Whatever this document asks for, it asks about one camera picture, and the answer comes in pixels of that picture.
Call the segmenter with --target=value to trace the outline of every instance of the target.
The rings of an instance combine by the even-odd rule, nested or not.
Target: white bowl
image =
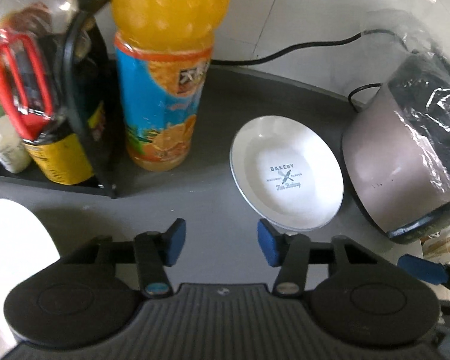
[[[311,129],[281,116],[262,116],[235,136],[230,167],[245,200],[271,223],[313,230],[337,214],[343,178],[327,144]]]
[[[0,357],[16,345],[4,316],[4,301],[19,283],[59,259],[42,223],[24,206],[0,199]]]

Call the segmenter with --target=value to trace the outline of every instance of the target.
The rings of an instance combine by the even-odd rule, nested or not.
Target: black cable
[[[363,35],[367,35],[370,33],[389,33],[390,35],[393,35],[400,43],[401,45],[406,49],[406,45],[404,44],[402,38],[397,36],[394,32],[389,30],[369,30],[364,31]],[[359,38],[362,37],[361,33],[358,33],[356,35],[353,35],[352,37],[344,40],[335,40],[335,41],[323,41],[323,42],[307,42],[307,43],[298,43],[293,44],[291,46],[288,46],[287,48],[284,48],[283,50],[277,51],[274,54],[265,56],[263,58],[258,59],[249,59],[249,60],[243,60],[243,61],[227,61],[227,60],[221,60],[221,59],[213,59],[212,64],[213,65],[222,65],[222,66],[253,66],[253,65],[260,65],[265,62],[270,62],[274,59],[280,58],[281,56],[284,56],[285,54],[288,54],[292,51],[298,50],[298,49],[305,49],[310,47],[326,47],[326,46],[340,46],[343,44],[351,43]]]
[[[351,102],[351,98],[358,92],[361,92],[365,89],[369,89],[369,88],[376,88],[376,87],[381,87],[381,84],[379,82],[376,82],[374,84],[367,84],[367,85],[363,85],[361,87],[358,87],[356,89],[353,89],[350,94],[348,95],[348,103],[350,103],[350,105],[352,106],[352,108],[355,110],[355,112],[359,112],[358,109],[355,107],[355,105]]]
[[[248,59],[244,61],[227,61],[227,60],[221,60],[221,59],[212,59],[213,65],[221,65],[221,66],[253,66],[253,65],[260,65],[264,64],[265,62],[270,62],[274,59],[280,58],[281,56],[284,56],[285,54],[291,53],[294,50],[298,49],[306,49],[310,47],[326,47],[326,46],[341,46],[343,44],[348,44],[351,42],[354,42],[357,39],[360,39],[362,35],[369,35],[373,33],[386,33],[390,34],[395,37],[395,39],[403,46],[405,50],[408,51],[406,44],[403,42],[403,39],[396,35],[393,31],[385,30],[384,28],[377,28],[376,30],[367,30],[363,31],[363,33],[358,33],[356,35],[351,36],[350,38],[346,38],[343,40],[329,40],[329,41],[321,41],[321,42],[307,42],[307,43],[298,43],[293,44],[291,46],[288,46],[284,48],[283,50],[274,52],[273,54],[270,54],[268,56],[265,56],[263,58],[258,59]]]

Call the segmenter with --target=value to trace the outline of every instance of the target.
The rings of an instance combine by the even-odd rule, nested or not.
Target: orange juice
[[[229,0],[112,0],[127,150],[145,169],[190,150],[214,30]]]

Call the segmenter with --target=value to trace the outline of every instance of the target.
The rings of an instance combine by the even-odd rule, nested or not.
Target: black frame
[[[58,77],[67,105],[68,122],[72,131],[77,135],[95,176],[77,185],[61,185],[48,180],[39,167],[32,162],[26,170],[16,175],[6,171],[0,164],[0,181],[49,190],[104,195],[112,199],[117,197],[116,185],[112,178],[112,168],[118,154],[123,152],[123,134],[116,133],[117,131],[123,132],[118,91],[112,95],[114,96],[112,99],[114,109],[107,114],[104,135],[110,130],[114,130],[115,133],[111,134],[113,140],[109,142],[109,148],[106,148],[104,142],[94,141],[90,129],[78,113],[77,104],[83,99],[78,91],[73,74],[73,56],[81,28],[89,17],[95,15],[109,2],[110,0],[78,0],[79,11],[72,19],[65,35],[63,53],[60,56],[61,71]]]

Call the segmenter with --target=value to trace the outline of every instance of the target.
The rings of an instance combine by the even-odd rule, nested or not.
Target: gray table
[[[277,269],[267,266],[258,246],[259,216],[240,195],[228,163],[235,133],[262,115],[287,116],[309,126],[337,157],[342,132],[354,117],[346,102],[332,96],[259,76],[212,69],[191,153],[178,168],[150,173],[124,157],[117,174],[122,197],[116,200],[6,183],[0,183],[0,198],[12,199],[34,212],[61,254],[98,234],[113,235],[115,240],[132,239],[143,231],[165,230],[176,218],[184,218],[185,247],[177,265],[168,269],[175,286],[182,282],[271,284]],[[421,253],[419,243],[395,245],[370,226],[346,189],[337,216],[307,235],[320,242],[347,235],[392,262],[404,253]],[[325,272],[323,267],[311,269],[307,287],[313,288]]]

